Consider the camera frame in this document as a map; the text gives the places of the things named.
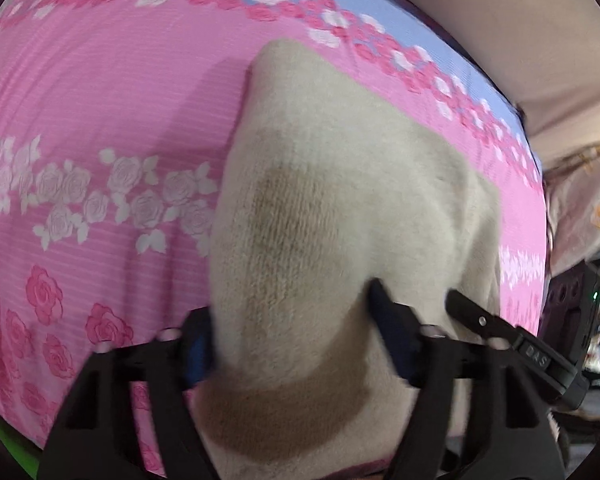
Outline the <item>cream knitted sock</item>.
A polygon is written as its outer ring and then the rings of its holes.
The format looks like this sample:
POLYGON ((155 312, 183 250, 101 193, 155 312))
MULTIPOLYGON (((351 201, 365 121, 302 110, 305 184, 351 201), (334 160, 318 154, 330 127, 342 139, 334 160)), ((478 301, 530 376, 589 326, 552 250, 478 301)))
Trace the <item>cream knitted sock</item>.
POLYGON ((196 423, 224 479, 321 479, 388 460, 415 391, 364 307, 379 278, 464 339, 450 289, 500 300, 498 187, 303 44, 254 60, 211 234, 216 369, 196 423))

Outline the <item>white patterned pillow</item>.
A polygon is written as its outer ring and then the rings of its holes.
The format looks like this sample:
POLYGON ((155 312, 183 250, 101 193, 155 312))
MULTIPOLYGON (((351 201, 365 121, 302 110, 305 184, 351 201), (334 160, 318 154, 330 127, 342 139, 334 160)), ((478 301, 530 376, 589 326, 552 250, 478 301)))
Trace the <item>white patterned pillow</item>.
POLYGON ((565 159, 544 174, 550 252, 555 276, 600 250, 600 148, 565 159))

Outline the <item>pink floral bed sheet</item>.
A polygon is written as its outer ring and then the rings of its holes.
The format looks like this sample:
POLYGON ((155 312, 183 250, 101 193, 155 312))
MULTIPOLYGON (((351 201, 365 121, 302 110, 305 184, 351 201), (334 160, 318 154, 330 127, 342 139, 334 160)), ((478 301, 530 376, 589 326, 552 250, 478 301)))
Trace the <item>pink floral bed sheet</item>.
MULTIPOLYGON (((216 369, 212 226, 251 66, 276 40, 303 44, 439 133, 498 187, 500 308, 483 309, 538 329, 545 198, 524 113, 413 3, 10 0, 0 9, 0 415, 43 451, 94 351, 146 344, 209 308, 214 367, 186 398, 212 460, 193 409, 216 369)), ((146 387, 133 396, 145 465, 165 479, 146 387)), ((216 467, 212 479, 224 479, 216 467)))

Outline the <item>beige blanket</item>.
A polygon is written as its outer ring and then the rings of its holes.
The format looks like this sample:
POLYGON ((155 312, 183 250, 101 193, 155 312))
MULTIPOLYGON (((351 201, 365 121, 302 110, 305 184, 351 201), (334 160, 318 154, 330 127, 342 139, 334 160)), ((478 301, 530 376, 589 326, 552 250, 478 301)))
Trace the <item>beige blanket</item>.
POLYGON ((441 25, 524 113, 545 168, 600 157, 595 0, 408 0, 441 25))

